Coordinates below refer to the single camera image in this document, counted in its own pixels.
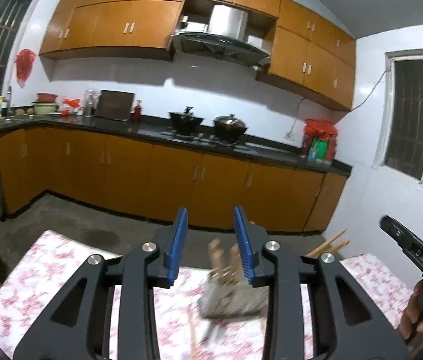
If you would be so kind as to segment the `wooden chopstick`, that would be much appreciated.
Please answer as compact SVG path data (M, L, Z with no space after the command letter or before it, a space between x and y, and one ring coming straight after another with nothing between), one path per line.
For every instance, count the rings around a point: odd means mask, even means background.
M346 232L345 229L337 232L335 235L333 235L331 238L329 238L328 240L326 240L325 242L323 242L322 244L320 244L318 247L316 247L314 250L312 250L311 252L309 252L307 254L307 256L309 258L316 258L317 256L319 256L321 253L325 252L326 250L329 249L329 247L331 246L331 244L337 240L340 236L342 236L344 233Z
M318 252L319 255L329 253L329 254L336 254L338 251L340 251L342 248L348 246L350 244L350 240L344 240L337 244L329 244L325 248L323 248L321 251Z
M220 284L224 284L223 250L220 248L220 243L220 240L215 238L208 244L207 249L213 272L215 273L218 282Z
M239 267L241 264L241 258L239 253L239 247L237 244L234 244L229 249L229 282L235 283L238 278Z

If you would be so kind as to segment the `brown lower kitchen cabinets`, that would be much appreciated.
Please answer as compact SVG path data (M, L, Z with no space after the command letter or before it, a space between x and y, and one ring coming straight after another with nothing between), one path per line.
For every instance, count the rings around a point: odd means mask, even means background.
M228 230L233 209L272 232L324 231L347 178L253 159L57 127L0 136L0 178L8 213L49 191L109 211Z

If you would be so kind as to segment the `brown kitchen cabinets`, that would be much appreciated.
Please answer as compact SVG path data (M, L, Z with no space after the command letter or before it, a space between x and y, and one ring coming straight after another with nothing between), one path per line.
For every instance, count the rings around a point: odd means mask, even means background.
M228 230L233 209L272 232L324 231L347 178L253 159L57 127L0 136L0 178L8 213L49 191L109 211Z
M276 19L271 58L256 79L335 111L352 108L356 42L292 0L212 0ZM130 56L172 60L185 0L60 0L40 53L50 59Z

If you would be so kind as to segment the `floral pink white tablecloth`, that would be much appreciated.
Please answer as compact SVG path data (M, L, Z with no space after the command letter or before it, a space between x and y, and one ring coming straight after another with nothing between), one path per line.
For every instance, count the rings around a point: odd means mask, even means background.
M0 289L0 347L11 356L16 345L52 297L92 254L114 253L45 231L12 270ZM372 254L343 260L393 327L412 290ZM162 359L261 359L265 317L243 321L202 319L198 301L209 272L181 267L174 286L154 290L159 353Z

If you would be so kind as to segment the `wooden chopstick in holder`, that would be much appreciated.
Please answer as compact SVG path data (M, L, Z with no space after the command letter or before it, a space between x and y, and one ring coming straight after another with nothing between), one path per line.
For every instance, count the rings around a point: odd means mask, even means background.
M318 247L316 247L314 250L312 250L311 252L309 252L307 254L307 256L309 258L316 258L317 256L319 256L321 253L325 252L326 250L329 249L329 247L331 246L331 244L337 240L340 236L342 236L344 233L346 232L345 229L337 232L335 235L333 235L331 238L329 238L328 240L326 240L325 242L323 242L322 244L320 244Z
M321 251L318 252L319 255L329 253L329 254L336 254L338 251L340 251L342 248L348 246L350 244L350 240L344 240L337 244L329 244L325 248L323 248Z

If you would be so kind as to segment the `right barred window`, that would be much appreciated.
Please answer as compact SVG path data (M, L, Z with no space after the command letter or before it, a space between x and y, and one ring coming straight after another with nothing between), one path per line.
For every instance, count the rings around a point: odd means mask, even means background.
M423 53L390 59L380 162L423 185Z

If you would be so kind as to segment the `red plastic bag with bottles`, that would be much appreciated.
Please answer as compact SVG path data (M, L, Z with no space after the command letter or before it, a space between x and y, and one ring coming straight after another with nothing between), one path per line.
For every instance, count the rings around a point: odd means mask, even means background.
M306 119L300 156L308 165L329 167L335 159L338 131L325 119Z

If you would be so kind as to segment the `red bottle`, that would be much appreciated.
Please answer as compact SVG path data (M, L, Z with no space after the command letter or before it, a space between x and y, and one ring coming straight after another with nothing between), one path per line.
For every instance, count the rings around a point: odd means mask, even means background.
M137 100L136 105L133 108L133 113L132 113L132 121L134 123L139 123L141 121L141 117L142 117L142 101L141 100Z

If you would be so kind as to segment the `dark wooden cutting board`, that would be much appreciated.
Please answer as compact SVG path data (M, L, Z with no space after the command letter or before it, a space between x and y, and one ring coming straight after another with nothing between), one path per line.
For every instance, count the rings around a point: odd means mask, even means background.
M103 90L97 100L94 116L115 121L127 121L134 104L133 93Z

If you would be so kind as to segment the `red plastic bag on counter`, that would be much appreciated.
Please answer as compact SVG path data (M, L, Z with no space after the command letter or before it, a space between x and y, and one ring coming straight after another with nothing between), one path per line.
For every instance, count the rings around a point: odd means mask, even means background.
M65 98L59 105L59 112L62 116L76 115L80 111L80 99Z

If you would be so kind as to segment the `green basin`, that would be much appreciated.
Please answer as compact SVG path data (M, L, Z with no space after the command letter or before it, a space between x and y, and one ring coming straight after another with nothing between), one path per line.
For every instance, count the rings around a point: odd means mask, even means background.
M34 102L32 104L34 114L38 116L47 116L57 112L59 105L56 102Z

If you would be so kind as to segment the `black pot with lid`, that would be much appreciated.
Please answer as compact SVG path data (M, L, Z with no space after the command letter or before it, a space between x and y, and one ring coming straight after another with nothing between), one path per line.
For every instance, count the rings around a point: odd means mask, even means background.
M238 141L247 131L247 125L234 114L217 116L213 123L215 136L228 143Z

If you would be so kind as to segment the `steel faucet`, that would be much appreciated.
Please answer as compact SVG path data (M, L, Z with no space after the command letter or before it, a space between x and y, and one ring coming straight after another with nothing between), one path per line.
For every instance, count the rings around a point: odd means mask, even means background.
M6 119L9 120L11 117L11 100L12 100L12 88L9 85L6 92Z

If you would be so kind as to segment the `red hanging plastic bag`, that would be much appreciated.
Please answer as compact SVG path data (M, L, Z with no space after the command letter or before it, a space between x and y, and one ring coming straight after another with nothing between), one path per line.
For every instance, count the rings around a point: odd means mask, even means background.
M24 88L32 72L36 57L37 55L30 49L21 49L15 57L16 80L21 89Z

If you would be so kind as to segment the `steel range hood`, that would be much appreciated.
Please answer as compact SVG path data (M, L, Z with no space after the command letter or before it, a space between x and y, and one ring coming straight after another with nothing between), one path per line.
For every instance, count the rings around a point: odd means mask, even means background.
M261 69L269 63L276 19L212 0L185 0L172 36L176 50Z

